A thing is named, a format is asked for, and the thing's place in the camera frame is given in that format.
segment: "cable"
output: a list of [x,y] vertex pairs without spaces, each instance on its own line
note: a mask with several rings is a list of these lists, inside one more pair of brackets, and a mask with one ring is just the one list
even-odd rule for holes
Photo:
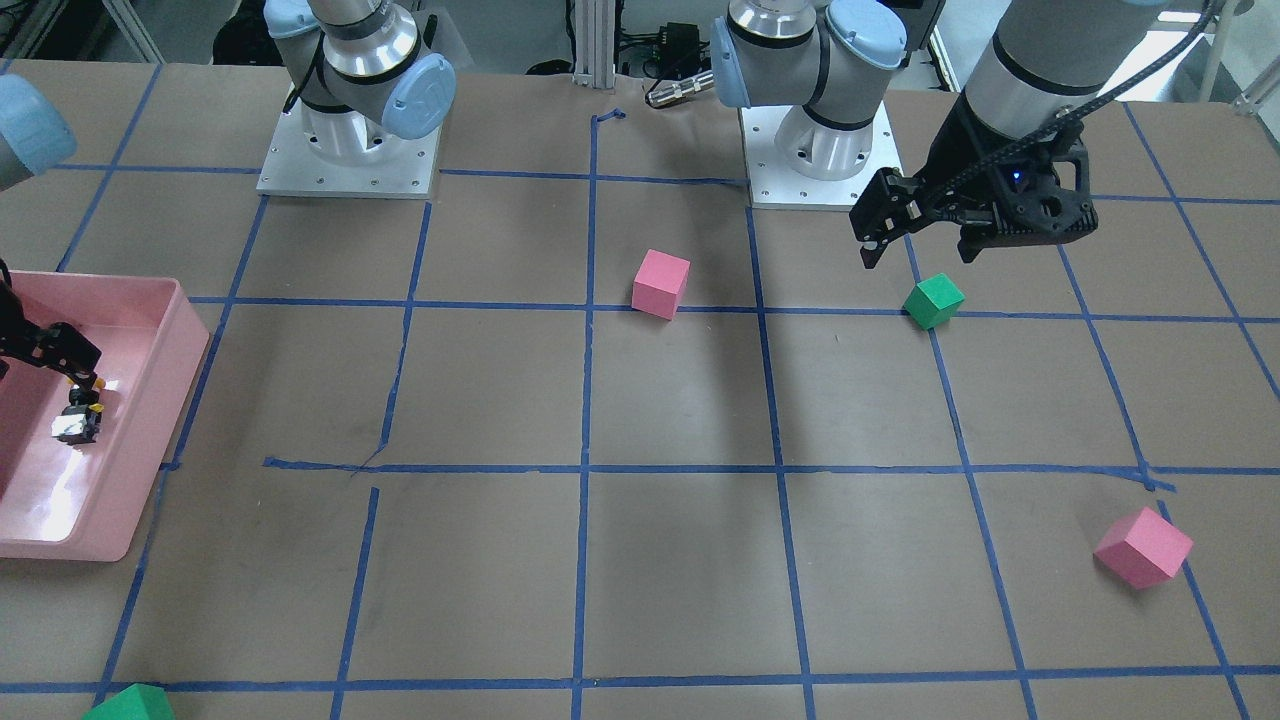
[[302,91],[306,90],[307,83],[311,82],[311,76],[315,74],[321,58],[324,58],[324,31],[320,31],[320,38],[316,40],[316,51],[311,55],[311,65],[307,67],[307,74],[302,76],[302,82],[289,91],[289,96],[284,99],[283,113],[288,114],[293,110],[293,106],[297,105],[298,97],[302,97]]
[[948,179],[938,190],[936,190],[936,191],[931,192],[929,195],[927,195],[924,197],[923,206],[931,208],[931,206],[936,205],[937,201],[941,200],[943,196],[946,196],[946,195],[948,195],[951,192],[955,192],[956,188],[961,187],[966,182],[969,182],[973,178],[978,177],[979,174],[982,174],[983,172],[986,172],[988,168],[991,168],[993,165],[997,165],[997,164],[1000,164],[1004,160],[1007,160],[1010,156],[1016,155],[1016,154],[1021,152],[1023,150],[1027,150],[1032,145],[1036,145],[1037,142],[1039,142],[1041,138],[1051,136],[1051,135],[1056,135],[1062,128],[1065,128],[1065,127],[1068,127],[1068,126],[1070,126],[1070,124],[1080,120],[1082,118],[1084,118],[1087,115],[1093,114],[1094,111],[1097,111],[1100,108],[1102,108],[1107,102],[1111,102],[1116,97],[1119,97],[1119,96],[1124,95],[1125,92],[1128,92],[1129,90],[1132,90],[1139,82],[1142,82],[1142,81],[1147,79],[1148,77],[1156,74],[1157,70],[1160,70],[1161,68],[1164,68],[1165,65],[1167,65],[1174,58],[1176,58],[1178,55],[1180,55],[1184,50],[1187,50],[1188,47],[1190,47],[1192,44],[1196,42],[1196,40],[1199,38],[1201,33],[1204,32],[1204,28],[1208,27],[1208,23],[1211,23],[1213,20],[1213,8],[1216,5],[1217,5],[1216,0],[1204,0],[1204,6],[1201,10],[1199,19],[1196,20],[1196,24],[1193,24],[1190,27],[1190,29],[1187,31],[1187,35],[1181,40],[1179,40],[1178,45],[1175,45],[1174,47],[1171,47],[1169,50],[1169,53],[1165,53],[1164,55],[1161,55],[1160,58],[1157,58],[1153,63],[1151,63],[1149,65],[1147,65],[1146,68],[1143,68],[1142,70],[1139,70],[1137,74],[1134,74],[1129,79],[1126,79],[1126,81],[1121,82],[1120,85],[1117,85],[1116,87],[1114,87],[1110,92],[1107,92],[1105,95],[1100,95],[1098,97],[1094,97],[1093,100],[1085,102],[1084,105],[1080,105],[1079,108],[1076,108],[1075,110],[1071,110],[1070,113],[1062,115],[1061,118],[1056,118],[1053,120],[1050,120],[1048,123],[1041,126],[1038,129],[1034,129],[1034,131],[1024,135],[1019,140],[1015,140],[1015,141],[1010,142],[1009,145],[1006,145],[1006,146],[1001,147],[1000,150],[997,150],[997,151],[987,155],[986,158],[980,158],[978,160],[974,160],[973,164],[970,164],[968,168],[965,168],[964,170],[961,170],[954,178]]
[[573,0],[564,0],[564,33],[568,35],[568,54],[577,64],[577,33],[573,32]]

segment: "green cube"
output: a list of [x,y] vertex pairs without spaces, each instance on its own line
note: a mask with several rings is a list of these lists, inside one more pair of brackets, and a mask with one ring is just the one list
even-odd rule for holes
[[174,720],[169,698],[154,685],[129,685],[120,694],[90,710],[84,720]]
[[945,273],[919,283],[911,290],[911,296],[902,306],[920,325],[929,329],[951,319],[964,302],[964,293]]

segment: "cube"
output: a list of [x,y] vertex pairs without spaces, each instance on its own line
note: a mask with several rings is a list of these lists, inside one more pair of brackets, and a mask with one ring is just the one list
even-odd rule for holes
[[1143,507],[1115,521],[1093,555],[1137,589],[1172,579],[1192,551],[1192,538]]
[[164,691],[134,684],[84,714],[84,720],[174,720]]
[[964,293],[945,273],[922,281],[911,290],[902,309],[927,331],[951,319],[964,302]]
[[689,260],[650,250],[631,286],[631,306],[669,320],[676,316],[687,283]]

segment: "light blue joint cover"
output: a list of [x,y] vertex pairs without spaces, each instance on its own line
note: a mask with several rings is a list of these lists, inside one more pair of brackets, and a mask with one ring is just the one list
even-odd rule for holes
[[728,32],[724,18],[716,18],[712,26],[712,74],[716,77],[716,95],[728,108],[750,108],[751,97],[742,79],[742,65],[737,60],[737,47]]
[[906,26],[876,0],[835,0],[827,27],[855,55],[886,70],[897,69],[906,53]]
[[0,76],[0,137],[33,176],[76,154],[76,136],[58,108],[14,74]]
[[396,83],[381,126],[404,140],[426,137],[444,123],[457,92],[458,77],[444,55],[424,55]]
[[297,37],[320,27],[307,0],[266,0],[262,17],[266,18],[266,32],[274,40]]

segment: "pink tray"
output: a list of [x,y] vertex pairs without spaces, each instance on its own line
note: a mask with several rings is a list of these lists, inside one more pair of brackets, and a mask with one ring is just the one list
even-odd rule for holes
[[209,331],[178,281],[13,273],[27,318],[65,320],[102,350],[102,430],[67,446],[50,424],[67,380],[9,360],[0,380],[0,557],[115,561],[200,368]]

